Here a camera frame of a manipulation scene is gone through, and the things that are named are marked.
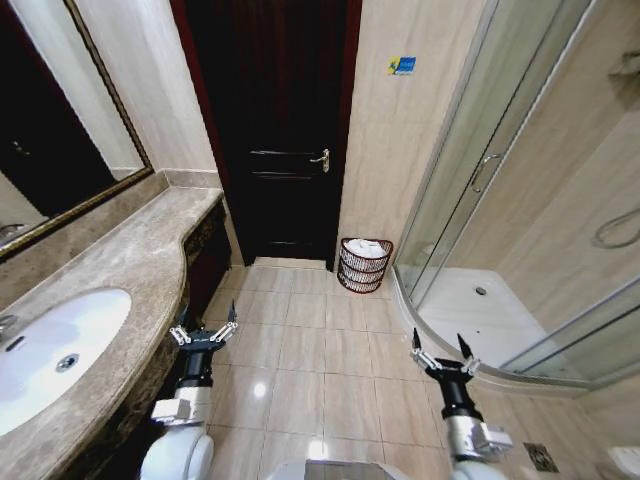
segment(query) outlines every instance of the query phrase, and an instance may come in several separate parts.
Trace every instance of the door handle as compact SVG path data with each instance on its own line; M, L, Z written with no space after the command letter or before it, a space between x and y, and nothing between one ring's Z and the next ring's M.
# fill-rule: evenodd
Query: door handle
M13 140L11 142L11 145L13 146L13 149L16 151L16 153L19 153L20 155L24 155L26 157L31 155L31 152L20 145L17 140Z
M322 151L322 156L320 158L312 158L309 161L311 163L322 162L322 171L327 173L329 171L329 149L325 148Z
M480 165L474 172L473 177L471 177L471 189L474 192L480 193L483 190L484 187L477 185L478 178L480 177L480 174L484 170L484 167L487 165L487 163L489 163L491 160L494 160L496 158L502 158L502 155L501 154L487 155L480 161Z

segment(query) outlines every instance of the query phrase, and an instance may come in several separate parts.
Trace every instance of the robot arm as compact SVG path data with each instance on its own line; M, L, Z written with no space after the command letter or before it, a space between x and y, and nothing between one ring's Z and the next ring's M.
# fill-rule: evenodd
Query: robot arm
M211 410L211 362L238 328L235 304L229 309L228 321L216 332L187 332L182 326L169 329L180 350L187 353L184 373L178 381L174 398L159 400L151 414L165 425L190 425L206 422Z
M429 355L422 349L420 336L414 329L411 356L440 386L445 404L442 418L449 427L448 440L453 459L464 464L467 461L496 460L498 454L513 446L513 442L502 428L487 425L476 409L467 383L473 379L480 360L473 356L471 348L460 335L458 341L464 363Z

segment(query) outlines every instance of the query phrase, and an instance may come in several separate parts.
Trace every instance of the sticker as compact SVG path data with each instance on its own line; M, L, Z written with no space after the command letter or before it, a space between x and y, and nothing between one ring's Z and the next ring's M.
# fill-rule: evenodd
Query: sticker
M416 65L416 57L391 57L387 72L389 75L411 75Z

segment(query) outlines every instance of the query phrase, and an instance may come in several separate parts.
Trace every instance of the glass shower door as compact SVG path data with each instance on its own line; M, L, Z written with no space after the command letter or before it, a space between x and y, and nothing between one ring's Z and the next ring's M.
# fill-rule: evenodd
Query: glass shower door
M640 371L640 278L501 366L523 375L612 383Z
M396 260L414 306L451 252L588 4L489 2L460 101L450 112L453 120Z

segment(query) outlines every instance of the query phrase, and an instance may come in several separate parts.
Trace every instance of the mirror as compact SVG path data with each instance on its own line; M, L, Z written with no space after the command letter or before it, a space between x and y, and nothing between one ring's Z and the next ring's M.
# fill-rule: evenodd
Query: mirror
M0 0L0 261L153 170L73 0Z

